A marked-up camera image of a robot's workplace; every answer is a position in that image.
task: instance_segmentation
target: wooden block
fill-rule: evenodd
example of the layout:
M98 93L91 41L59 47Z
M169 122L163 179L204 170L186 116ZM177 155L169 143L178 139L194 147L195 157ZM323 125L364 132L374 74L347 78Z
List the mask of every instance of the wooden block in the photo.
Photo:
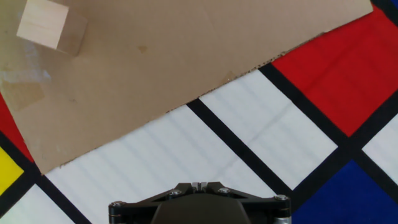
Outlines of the wooden block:
M87 19L68 6L47 0L28 0L17 36L75 56L86 26Z

